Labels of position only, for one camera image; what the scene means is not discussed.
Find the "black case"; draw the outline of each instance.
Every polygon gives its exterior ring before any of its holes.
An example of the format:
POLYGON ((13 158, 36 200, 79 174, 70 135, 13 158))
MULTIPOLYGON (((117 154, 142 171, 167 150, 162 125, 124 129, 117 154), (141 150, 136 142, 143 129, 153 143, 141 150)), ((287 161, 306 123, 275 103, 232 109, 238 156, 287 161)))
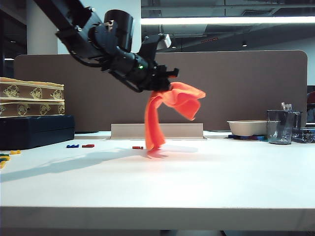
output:
POLYGON ((30 149, 74 139, 74 117, 0 118, 0 149, 30 149))

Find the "black robotic arm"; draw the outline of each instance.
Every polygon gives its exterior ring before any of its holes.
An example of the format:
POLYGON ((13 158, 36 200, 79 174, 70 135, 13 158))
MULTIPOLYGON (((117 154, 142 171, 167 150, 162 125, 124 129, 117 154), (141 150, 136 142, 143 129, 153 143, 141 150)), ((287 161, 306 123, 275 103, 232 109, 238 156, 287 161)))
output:
POLYGON ((106 12, 104 23, 91 7, 79 0, 34 0, 59 29, 56 36, 80 63, 100 67, 136 92, 169 90, 168 78, 179 70, 166 71, 155 61, 156 50, 170 45, 168 34, 146 37, 139 53, 132 53, 133 18, 121 10, 106 12))

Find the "orange towel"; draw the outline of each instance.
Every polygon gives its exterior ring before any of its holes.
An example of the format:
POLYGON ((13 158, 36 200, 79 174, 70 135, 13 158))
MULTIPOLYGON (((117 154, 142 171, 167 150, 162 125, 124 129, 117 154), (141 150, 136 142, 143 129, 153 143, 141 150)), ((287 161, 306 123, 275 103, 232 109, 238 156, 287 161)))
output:
POLYGON ((189 120, 194 120, 200 108, 199 98, 206 93, 181 82, 172 82, 172 90, 153 91, 145 111, 145 135, 147 149, 159 148, 165 143, 158 121, 158 107, 164 102, 189 120))

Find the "tabletop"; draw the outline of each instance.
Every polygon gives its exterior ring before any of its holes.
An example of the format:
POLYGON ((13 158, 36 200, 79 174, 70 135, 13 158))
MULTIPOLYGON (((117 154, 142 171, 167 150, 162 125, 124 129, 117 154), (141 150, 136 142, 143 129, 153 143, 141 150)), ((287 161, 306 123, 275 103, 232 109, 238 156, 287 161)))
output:
POLYGON ((81 135, 23 150, 1 170, 1 226, 315 230, 313 144, 205 137, 146 150, 81 135))

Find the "cubicle divider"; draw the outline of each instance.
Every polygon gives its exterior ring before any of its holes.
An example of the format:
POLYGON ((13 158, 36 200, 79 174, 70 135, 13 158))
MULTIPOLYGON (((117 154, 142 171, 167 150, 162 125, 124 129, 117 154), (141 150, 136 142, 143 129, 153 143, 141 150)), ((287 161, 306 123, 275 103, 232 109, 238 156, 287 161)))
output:
MULTIPOLYGON (((227 120, 266 119, 281 102, 303 111, 306 122, 307 56, 302 51, 158 53, 156 60, 179 68, 175 81, 207 93, 192 122, 205 130, 228 130, 227 120)), ((70 55, 22 55, 15 79, 64 84, 65 110, 76 130, 110 130, 113 123, 143 123, 149 91, 135 93, 106 72, 70 55)), ((161 123, 190 122, 172 108, 159 108, 161 123)))

